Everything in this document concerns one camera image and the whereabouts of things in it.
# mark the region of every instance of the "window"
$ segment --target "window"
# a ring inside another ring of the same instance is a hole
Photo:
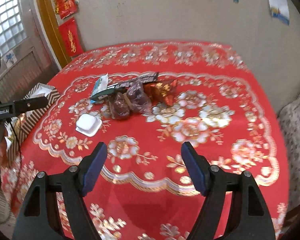
[[[18,0],[0,0],[0,54],[3,56],[26,38]]]

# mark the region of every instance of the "floral pattern tablecloth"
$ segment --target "floral pattern tablecloth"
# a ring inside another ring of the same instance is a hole
[[[119,121],[106,102],[93,105],[88,99],[101,75],[108,73],[112,84],[157,71],[161,80],[178,79],[171,107],[153,104],[149,112]],[[2,189],[8,201],[15,199],[15,214],[38,171],[63,172],[103,141],[108,158],[84,199],[102,238],[184,240],[204,201],[180,155],[181,144],[189,141],[227,172],[252,172],[278,236],[289,188],[284,142],[264,92],[230,46],[160,41],[104,47],[74,59],[49,85],[61,97],[23,143],[21,159],[2,170]],[[102,120],[93,137],[75,130],[85,113]],[[57,198],[71,237],[62,194]],[[224,232],[230,200],[228,194],[216,236]]]

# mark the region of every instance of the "gift box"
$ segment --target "gift box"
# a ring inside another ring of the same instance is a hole
[[[39,119],[51,107],[51,105],[60,97],[60,94],[55,87],[38,83],[29,91],[29,93],[24,97],[24,99],[35,98],[40,96],[45,96],[48,99],[48,105],[45,108],[32,110],[12,119],[11,123],[16,131],[20,145],[27,138],[27,136],[29,135],[33,127],[36,125],[36,123],[39,121]],[[8,156],[9,163],[11,164],[15,160],[19,152],[19,146],[15,138],[15,135],[12,132],[10,124],[6,123],[6,127],[9,134],[8,139],[11,142],[8,143],[7,141],[7,146],[8,146],[7,156]]]

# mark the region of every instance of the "metal screw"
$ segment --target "metal screw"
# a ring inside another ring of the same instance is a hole
[[[217,165],[212,165],[211,166],[211,171],[217,172],[217,171],[219,171],[219,169],[220,168]]]
[[[44,177],[44,172],[43,171],[40,171],[38,174],[37,174],[38,178],[43,178]]]
[[[70,168],[69,168],[69,171],[70,172],[76,172],[78,170],[78,167],[77,166],[71,166]]]
[[[252,175],[251,172],[249,172],[249,171],[244,171],[243,174],[246,177],[251,177],[251,175]]]

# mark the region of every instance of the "wrapped food package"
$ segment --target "wrapped food package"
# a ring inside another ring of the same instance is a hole
[[[144,92],[141,81],[136,80],[133,82],[126,93],[126,97],[128,98],[127,103],[134,113],[144,113],[150,111],[151,100]]]
[[[127,119],[130,115],[130,109],[123,94],[120,92],[114,93],[109,95],[108,98],[112,118]]]
[[[157,101],[165,103],[167,106],[172,106],[177,83],[178,81],[176,79],[162,80],[144,84],[143,88],[151,101]]]
[[[141,81],[134,81],[126,93],[117,92],[108,96],[112,117],[115,119],[127,119],[130,110],[134,113],[150,111],[151,100],[143,91]]]
[[[102,89],[102,90],[96,91],[96,93],[92,92],[92,96],[90,97],[90,100],[92,100],[94,102],[101,101],[108,95],[111,95],[118,91],[122,92],[122,90],[125,90],[124,92],[122,92],[122,93],[125,93],[126,88],[131,87],[136,80],[140,81],[142,84],[150,83],[150,82],[157,81],[158,75],[159,75],[159,72],[150,73],[150,74],[142,75],[138,78],[132,78],[129,80],[125,80],[125,81],[116,83],[116,84],[109,85],[104,90]]]

